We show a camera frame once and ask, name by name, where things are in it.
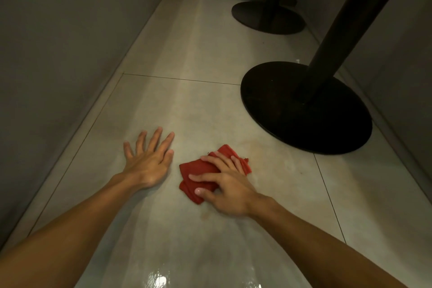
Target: red object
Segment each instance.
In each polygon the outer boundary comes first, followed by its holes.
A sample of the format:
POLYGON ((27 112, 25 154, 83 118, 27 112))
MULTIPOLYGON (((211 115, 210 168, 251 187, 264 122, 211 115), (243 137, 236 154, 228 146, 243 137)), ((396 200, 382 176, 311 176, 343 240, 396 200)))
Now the red object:
MULTIPOLYGON (((249 160, 247 158, 240 158, 229 145, 224 144, 218 149, 218 152, 228 158, 231 158, 231 156, 238 158, 246 175, 252 172, 251 167, 247 164, 249 160)), ((214 152, 209 153, 209 155, 217 157, 214 152)), ((200 175, 203 173, 220 173, 219 169, 209 162, 204 162, 203 160, 198 159, 189 163, 180 164, 180 172, 183 181, 180 183, 179 188, 183 190, 186 196, 195 204, 199 205, 204 201, 204 199, 195 194, 196 188, 205 188, 210 191, 215 191, 219 188, 218 184, 215 182, 195 182, 189 179, 189 174, 200 175)))

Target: person's left arm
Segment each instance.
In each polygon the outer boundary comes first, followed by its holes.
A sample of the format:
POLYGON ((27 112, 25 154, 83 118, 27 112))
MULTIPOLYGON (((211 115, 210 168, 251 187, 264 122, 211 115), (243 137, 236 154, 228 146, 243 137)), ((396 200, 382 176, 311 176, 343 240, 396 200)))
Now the person's left arm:
POLYGON ((174 133, 157 148, 159 127, 144 148, 146 132, 136 143, 136 154, 124 143, 126 166, 100 191, 51 221, 0 258, 4 288, 73 287, 84 272, 112 220, 138 190, 158 184, 174 155, 168 150, 174 133))

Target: gray partition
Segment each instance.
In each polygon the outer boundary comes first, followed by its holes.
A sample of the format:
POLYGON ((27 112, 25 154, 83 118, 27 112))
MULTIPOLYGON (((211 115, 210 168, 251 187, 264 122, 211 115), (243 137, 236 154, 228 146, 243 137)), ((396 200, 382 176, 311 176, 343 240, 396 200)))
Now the gray partition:
POLYGON ((160 0, 0 0, 0 246, 160 0))
MULTIPOLYGON (((322 39, 344 1, 298 0, 297 6, 322 39)), ((384 118, 383 133, 432 199, 432 0, 390 0, 345 66, 384 118)))

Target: person's left hand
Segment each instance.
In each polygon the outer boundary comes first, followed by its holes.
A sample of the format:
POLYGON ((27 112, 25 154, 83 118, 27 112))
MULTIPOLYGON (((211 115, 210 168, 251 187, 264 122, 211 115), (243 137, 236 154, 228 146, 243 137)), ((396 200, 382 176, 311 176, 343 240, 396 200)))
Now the person's left hand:
POLYGON ((121 174, 136 182, 139 189, 157 185, 171 165, 174 151, 168 150, 168 147, 174 139, 174 132, 171 132, 156 148, 161 133, 162 128, 158 127, 150 139, 147 149, 145 149, 144 142, 147 131, 141 132, 137 139, 135 155, 130 147, 131 144, 129 142, 123 143, 126 166, 121 174))

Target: glossy tile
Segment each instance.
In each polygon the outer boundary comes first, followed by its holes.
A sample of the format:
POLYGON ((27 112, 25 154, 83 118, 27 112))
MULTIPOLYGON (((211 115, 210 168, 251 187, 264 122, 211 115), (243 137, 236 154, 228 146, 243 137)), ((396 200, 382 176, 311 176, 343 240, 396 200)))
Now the glossy tile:
POLYGON ((408 287, 430 287, 432 205, 378 128, 353 153, 316 157, 347 244, 408 287))
POLYGON ((267 61, 309 64, 317 42, 307 28, 278 36, 237 22, 239 0, 162 0, 124 61, 125 72, 240 84, 267 61))
POLYGON ((40 214, 44 210, 48 203, 51 195, 54 193, 57 185, 61 181, 63 175, 66 173, 70 163, 72 162, 75 154, 78 152, 79 147, 83 143, 85 137, 89 133, 92 125, 98 117, 100 111, 108 100, 110 94, 113 92, 116 84, 122 77, 120 69, 116 70, 111 79, 108 81, 106 87, 101 92, 100 96, 90 109, 87 116, 84 118, 81 125, 78 127, 71 141, 64 149, 63 153, 59 157, 57 163, 51 169, 48 177, 46 178, 43 185, 40 187, 36 196, 31 201, 29 207, 25 211, 24 215, 19 220, 15 229, 9 236, 9 239, 3 246, 2 252, 6 251, 10 247, 15 246, 17 243, 25 239, 35 226, 40 214))
POLYGON ((136 194, 105 234, 77 287, 309 287, 285 252, 250 220, 198 206, 178 165, 230 144, 250 180, 295 214, 342 239, 313 154, 264 132, 237 85, 123 75, 37 223, 89 197, 122 170, 122 142, 158 125, 176 132, 158 189, 136 194))

